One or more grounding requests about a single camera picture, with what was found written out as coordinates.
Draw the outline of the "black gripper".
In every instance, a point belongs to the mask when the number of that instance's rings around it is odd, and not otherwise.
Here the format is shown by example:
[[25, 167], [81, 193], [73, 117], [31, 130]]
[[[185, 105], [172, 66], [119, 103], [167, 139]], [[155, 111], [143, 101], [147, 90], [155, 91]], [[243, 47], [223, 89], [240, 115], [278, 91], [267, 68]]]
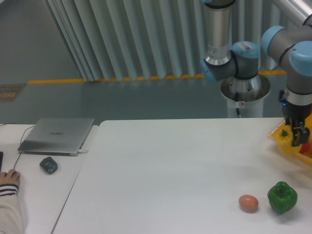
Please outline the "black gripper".
[[310, 136], [309, 129], [305, 126], [305, 119], [312, 112], [312, 105], [294, 105], [288, 101], [283, 103], [282, 112], [285, 118], [285, 125], [291, 126], [292, 146], [297, 147], [305, 144]]

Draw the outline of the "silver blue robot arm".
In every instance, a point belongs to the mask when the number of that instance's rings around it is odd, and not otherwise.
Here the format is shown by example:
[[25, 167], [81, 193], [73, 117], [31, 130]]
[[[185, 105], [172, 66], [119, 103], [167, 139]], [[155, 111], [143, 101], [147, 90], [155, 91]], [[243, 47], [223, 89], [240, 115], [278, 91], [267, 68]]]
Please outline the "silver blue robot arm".
[[308, 141], [310, 131], [305, 125], [312, 112], [312, 3], [309, 0], [275, 0], [274, 5], [296, 25], [293, 30], [282, 26], [269, 28], [261, 44], [249, 41], [229, 43], [232, 0], [206, 0], [210, 11], [212, 31], [208, 36], [208, 50], [200, 61], [207, 80], [230, 80], [236, 85], [224, 85], [222, 92], [237, 101], [248, 97], [262, 98], [266, 80], [258, 75], [259, 53], [263, 50], [287, 73], [286, 88], [279, 93], [286, 125], [290, 127], [291, 146]]

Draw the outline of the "cream striped sleeve forearm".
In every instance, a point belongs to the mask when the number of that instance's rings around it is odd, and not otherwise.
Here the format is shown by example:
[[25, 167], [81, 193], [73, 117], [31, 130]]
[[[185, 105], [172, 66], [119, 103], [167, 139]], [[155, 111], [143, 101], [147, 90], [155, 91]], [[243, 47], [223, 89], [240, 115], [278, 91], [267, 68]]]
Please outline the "cream striped sleeve forearm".
[[23, 218], [20, 200], [17, 195], [18, 186], [4, 184], [0, 186], [0, 233], [23, 234]]

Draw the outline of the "person's hand on mouse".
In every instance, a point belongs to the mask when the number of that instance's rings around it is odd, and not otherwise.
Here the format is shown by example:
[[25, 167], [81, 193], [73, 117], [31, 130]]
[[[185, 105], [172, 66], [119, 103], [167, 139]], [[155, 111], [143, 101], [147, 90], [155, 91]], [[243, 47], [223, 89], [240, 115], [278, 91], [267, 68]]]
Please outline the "person's hand on mouse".
[[0, 173], [0, 185], [14, 185], [19, 187], [20, 185], [20, 172], [14, 169], [10, 169], [8, 172]]

